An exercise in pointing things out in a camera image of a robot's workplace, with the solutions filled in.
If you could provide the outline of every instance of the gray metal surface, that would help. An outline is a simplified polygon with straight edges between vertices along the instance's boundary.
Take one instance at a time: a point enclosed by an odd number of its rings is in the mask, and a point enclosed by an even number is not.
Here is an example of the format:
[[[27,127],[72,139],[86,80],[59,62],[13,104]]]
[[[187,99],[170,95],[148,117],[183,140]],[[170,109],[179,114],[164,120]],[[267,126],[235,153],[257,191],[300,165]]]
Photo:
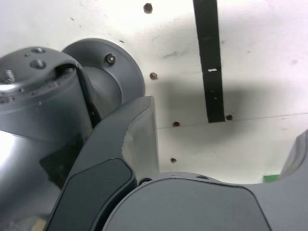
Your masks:
[[[247,189],[189,179],[151,181],[129,194],[103,231],[269,231]]]
[[[271,183],[231,185],[192,173],[160,174],[128,195],[103,230],[306,231],[307,153],[308,130],[296,139],[280,179]]]
[[[118,45],[104,39],[89,38],[69,45],[63,52],[74,57],[84,67],[91,66],[103,70],[102,77],[107,73],[108,76],[112,76],[119,86],[122,103],[144,96],[145,89],[141,70],[133,58]],[[109,54],[113,54],[115,57],[114,64],[110,64],[106,60]],[[89,73],[87,70],[86,72],[90,79],[98,74]],[[94,88],[104,94],[104,89],[100,89],[100,86],[94,85]]]
[[[287,160],[280,180],[267,184],[243,185],[254,193],[273,230],[307,230],[307,152],[308,130],[296,139],[290,153],[291,158]]]
[[[14,73],[13,81],[0,84],[0,226],[51,212],[60,193],[56,184],[67,172],[62,160],[70,165],[92,131],[76,70],[59,67],[72,61],[69,56],[31,50],[0,60],[1,77],[8,77],[7,69]],[[30,66],[38,59],[44,69]]]

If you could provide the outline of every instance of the bolt head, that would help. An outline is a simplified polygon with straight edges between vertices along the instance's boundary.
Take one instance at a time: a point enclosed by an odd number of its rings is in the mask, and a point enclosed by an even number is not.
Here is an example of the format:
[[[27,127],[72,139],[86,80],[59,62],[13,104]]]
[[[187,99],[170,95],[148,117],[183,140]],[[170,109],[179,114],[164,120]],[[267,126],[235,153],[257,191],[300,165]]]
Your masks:
[[[109,65],[113,65],[116,63],[116,57],[114,54],[108,54],[106,55],[106,62],[109,64]]]

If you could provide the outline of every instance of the dark gray panel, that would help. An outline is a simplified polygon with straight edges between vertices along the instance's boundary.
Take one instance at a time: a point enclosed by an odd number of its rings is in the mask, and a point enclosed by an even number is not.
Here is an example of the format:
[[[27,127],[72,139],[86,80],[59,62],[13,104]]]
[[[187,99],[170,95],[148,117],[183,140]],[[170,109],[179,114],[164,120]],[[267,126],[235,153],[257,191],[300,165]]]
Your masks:
[[[136,185],[136,182],[131,170],[120,159],[106,161],[74,175],[68,180],[46,230],[90,230],[100,210],[108,203],[114,203],[109,205],[110,209],[115,207],[121,199],[115,199],[116,195],[125,195],[119,190],[127,184]],[[111,211],[104,208],[103,212],[109,214]]]
[[[196,180],[151,181],[132,192],[103,231],[269,231],[247,189]]]

